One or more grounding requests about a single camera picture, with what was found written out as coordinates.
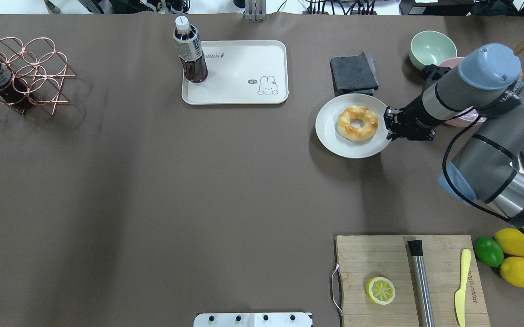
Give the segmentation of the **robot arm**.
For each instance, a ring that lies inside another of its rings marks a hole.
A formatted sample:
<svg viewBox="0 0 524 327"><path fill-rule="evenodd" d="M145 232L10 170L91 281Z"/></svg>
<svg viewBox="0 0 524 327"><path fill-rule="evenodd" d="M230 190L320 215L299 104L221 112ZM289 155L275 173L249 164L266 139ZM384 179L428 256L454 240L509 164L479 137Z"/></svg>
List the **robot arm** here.
<svg viewBox="0 0 524 327"><path fill-rule="evenodd" d="M407 106L387 107L387 139L432 140L437 126L470 108L485 121L451 161L443 160L438 182L524 235L524 175L511 165L524 149L524 78L511 48L480 46Z"/></svg>

